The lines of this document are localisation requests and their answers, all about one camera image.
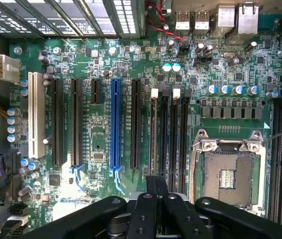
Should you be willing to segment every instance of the white pci slot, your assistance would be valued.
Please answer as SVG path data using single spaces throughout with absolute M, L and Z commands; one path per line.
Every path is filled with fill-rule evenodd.
M 28 73 L 28 143 L 29 158 L 45 155 L 45 87 L 42 74 Z

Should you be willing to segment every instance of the motherboard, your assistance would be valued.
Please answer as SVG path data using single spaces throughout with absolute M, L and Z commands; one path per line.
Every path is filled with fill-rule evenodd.
M 282 37 L 261 33 L 250 50 L 184 41 L 185 53 L 161 34 L 11 40 L 21 81 L 10 88 L 20 109 L 10 142 L 30 169 L 20 201 L 31 230 L 108 196 L 128 200 L 146 191 L 148 175 L 192 203 L 209 196 L 268 216 L 271 143 L 242 147 L 272 135 Z M 197 53 L 199 43 L 212 49 Z

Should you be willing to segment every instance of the blue pcie slot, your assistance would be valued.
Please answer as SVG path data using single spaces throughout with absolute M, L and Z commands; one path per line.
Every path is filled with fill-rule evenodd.
M 111 80 L 111 122 L 110 122 L 110 177 L 115 178 L 116 188 L 119 187 L 119 172 L 121 171 L 121 112 L 122 112 L 122 82 L 119 78 Z

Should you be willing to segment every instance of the mounting hole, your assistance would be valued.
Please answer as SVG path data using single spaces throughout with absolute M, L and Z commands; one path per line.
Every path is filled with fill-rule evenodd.
M 193 229 L 194 234 L 199 235 L 201 232 L 198 228 Z
M 137 233 L 142 235 L 143 234 L 143 228 L 138 228 Z

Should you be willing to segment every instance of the green circuit board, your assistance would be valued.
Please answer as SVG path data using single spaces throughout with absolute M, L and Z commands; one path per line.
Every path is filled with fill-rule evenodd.
M 178 47 L 172 52 L 166 51 L 168 38 L 155 35 L 149 39 L 141 40 L 12 40 L 10 44 L 10 56 L 20 60 L 21 78 L 27 78 L 28 72 L 42 72 L 42 64 L 38 56 L 42 50 L 46 50 L 51 64 L 55 68 L 55 76 L 64 81 L 64 164 L 60 167 L 52 166 L 51 148 L 46 147 L 46 156 L 40 158 L 41 167 L 39 178 L 32 179 L 29 176 L 23 178 L 24 185 L 32 187 L 32 196 L 26 202 L 30 207 L 31 224 L 33 230 L 46 223 L 83 208 L 97 200 L 110 195 L 117 195 L 128 199 L 134 192 L 146 190 L 145 177 L 150 174 L 149 149 L 150 149 L 150 90 L 165 85 L 167 89 L 178 86 L 183 92 L 191 89 L 191 97 L 188 108 L 187 136 L 186 136 L 186 177 L 185 194 L 188 196 L 189 177 L 191 164 L 191 145 L 199 129 L 205 129 L 211 138 L 218 139 L 247 139 L 252 131 L 259 130 L 263 137 L 271 135 L 272 125 L 272 103 L 266 98 L 268 84 L 273 86 L 274 91 L 279 91 L 282 84 L 282 59 L 277 57 L 277 51 L 282 49 L 282 37 L 264 34 L 253 38 L 258 43 L 258 50 L 249 53 L 243 51 L 241 45 L 225 45 L 224 39 L 209 39 L 207 37 L 186 37 L 190 45 L 187 57 L 178 57 Z M 211 53 L 213 62 L 209 65 L 198 65 L 193 67 L 195 58 L 194 48 L 198 42 L 209 43 L 214 46 Z M 21 55 L 14 54 L 14 48 L 19 46 L 23 52 Z M 53 54 L 53 49 L 59 47 L 61 53 Z M 110 55 L 110 47 L 116 48 L 115 55 Z M 98 52 L 98 56 L 87 56 L 86 49 L 90 48 Z M 235 67 L 229 67 L 229 59 L 223 57 L 225 52 L 234 52 L 243 59 Z M 164 74 L 162 67 L 165 63 L 181 65 L 179 73 L 172 72 Z M 111 71 L 110 77 L 104 77 L 104 70 Z M 83 81 L 83 164 L 80 185 L 85 192 L 79 190 L 76 184 L 70 184 L 72 173 L 69 171 L 70 151 L 70 81 L 77 78 Z M 111 79 L 120 78 L 122 85 L 122 147 L 120 187 L 124 194 L 117 190 L 114 178 L 109 176 L 110 158 L 110 115 L 111 115 Z M 103 89 L 103 102 L 101 105 L 90 104 L 91 79 L 101 79 Z M 141 157 L 139 169 L 131 169 L 131 94 L 132 80 L 141 79 L 142 107 L 141 107 Z M 229 93 L 226 96 L 220 94 L 209 95 L 206 88 L 210 85 L 228 85 L 230 88 L 241 85 L 245 88 L 258 86 L 259 92 L 256 96 L 243 94 L 235 96 Z M 10 104 L 20 107 L 20 86 L 11 86 Z M 259 119 L 234 119 L 233 117 L 204 117 L 202 108 L 237 107 L 261 109 L 262 116 Z M 51 90 L 46 88 L 45 92 L 45 133 L 51 133 Z M 167 147 L 170 140 L 170 121 L 167 119 Z M 27 118 L 22 119 L 21 134 L 24 137 L 18 144 L 12 144 L 18 148 L 20 144 L 27 143 Z M 104 160 L 95 162 L 92 160 L 94 153 L 102 153 Z M 265 187 L 260 189 L 260 161 L 254 158 L 250 170 L 251 178 L 251 200 L 255 203 L 259 190 L 268 190 L 270 148 L 267 148 L 267 163 L 265 165 Z M 197 164 L 196 171 L 196 197 L 203 196 L 204 184 L 204 159 Z M 50 182 L 51 175 L 57 177 L 59 183 Z M 49 201 L 43 200 L 49 195 Z M 264 210 L 267 205 L 267 193 L 264 193 Z

